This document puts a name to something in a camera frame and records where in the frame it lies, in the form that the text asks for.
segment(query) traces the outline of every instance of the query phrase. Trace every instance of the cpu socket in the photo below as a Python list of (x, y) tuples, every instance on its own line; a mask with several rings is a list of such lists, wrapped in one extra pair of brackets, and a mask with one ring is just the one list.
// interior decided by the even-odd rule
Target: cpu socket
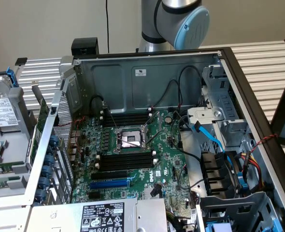
[(144, 151), (145, 148), (145, 134), (146, 128), (144, 127), (126, 127), (118, 128), (116, 130), (116, 150), (120, 152), (123, 149), (137, 148), (138, 151)]

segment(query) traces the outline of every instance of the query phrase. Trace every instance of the green circuit board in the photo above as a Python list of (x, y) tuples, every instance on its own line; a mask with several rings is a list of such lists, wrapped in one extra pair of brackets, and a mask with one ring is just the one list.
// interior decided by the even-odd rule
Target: green circuit board
[[(88, 195), (90, 191), (100, 191), (100, 199), (96, 201), (115, 200), (125, 198), (135, 198), (139, 200), (149, 199), (150, 191), (154, 187), (154, 184), (158, 183), (162, 186), (163, 198), (165, 201), (166, 209), (173, 211), (179, 216), (189, 216), (190, 207), (185, 206), (185, 199), (189, 198), (189, 191), (179, 188), (176, 178), (173, 177), (172, 168), (176, 169), (176, 177), (183, 166), (185, 165), (185, 156), (179, 152), (176, 148), (171, 147), (168, 143), (168, 137), (171, 136), (171, 126), (164, 122), (166, 116), (172, 117), (172, 113), (168, 111), (160, 111), (162, 120), (161, 132), (154, 140), (148, 144), (150, 149), (156, 151), (155, 159), (158, 159), (154, 168), (149, 169), (137, 169), (128, 171), (128, 177), (135, 177), (130, 182), (129, 187), (123, 188), (103, 188), (97, 190), (90, 190), (89, 185), (92, 181), (91, 174), (96, 173), (95, 168), (95, 156), (97, 153), (97, 137), (109, 132), (109, 142), (107, 154), (113, 154), (113, 150), (116, 147), (116, 134), (114, 128), (102, 128), (97, 123), (92, 122), (92, 119), (88, 119), (82, 124), (82, 128), (79, 130), (85, 134), (85, 138), (82, 140), (83, 148), (89, 147), (89, 155), (85, 156), (84, 163), (81, 162), (81, 158), (76, 156), (73, 166), (75, 184), (72, 194), (72, 203), (82, 203), (94, 201), (90, 200)], [(159, 118), (155, 117), (150, 124), (148, 124), (148, 133), (146, 140), (150, 139), (157, 131), (159, 131)], [(172, 131), (172, 137), (175, 143), (178, 143), (178, 121), (175, 123)], [(180, 180), (182, 186), (188, 186), (189, 181), (187, 175), (183, 175)]]

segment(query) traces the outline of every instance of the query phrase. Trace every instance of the ram slot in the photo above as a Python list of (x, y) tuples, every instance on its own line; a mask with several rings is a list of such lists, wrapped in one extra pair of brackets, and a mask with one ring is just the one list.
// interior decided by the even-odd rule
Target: ram slot
[[(147, 113), (137, 114), (115, 114), (113, 115), (114, 121), (118, 127), (121, 126), (134, 126), (143, 125), (148, 120)], [(114, 122), (110, 116), (106, 116), (103, 127), (114, 127)]]
[(142, 168), (152, 168), (152, 153), (134, 153), (101, 156), (100, 171), (132, 170)]

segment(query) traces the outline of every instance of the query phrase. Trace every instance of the metal bracket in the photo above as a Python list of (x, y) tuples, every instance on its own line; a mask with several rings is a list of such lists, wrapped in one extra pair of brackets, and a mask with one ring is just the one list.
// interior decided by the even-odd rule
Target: metal bracket
[(39, 104), (41, 104), (42, 99), (44, 97), (42, 95), (40, 88), (38, 87), (38, 81), (32, 81), (31, 86), (32, 86), (32, 92), (34, 93), (36, 100), (38, 101)]

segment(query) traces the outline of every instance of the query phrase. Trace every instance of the small black box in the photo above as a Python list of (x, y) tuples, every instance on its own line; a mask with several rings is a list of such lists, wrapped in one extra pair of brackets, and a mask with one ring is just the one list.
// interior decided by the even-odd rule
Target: small black box
[(76, 38), (71, 44), (71, 54), (78, 55), (98, 55), (99, 45), (98, 38)]

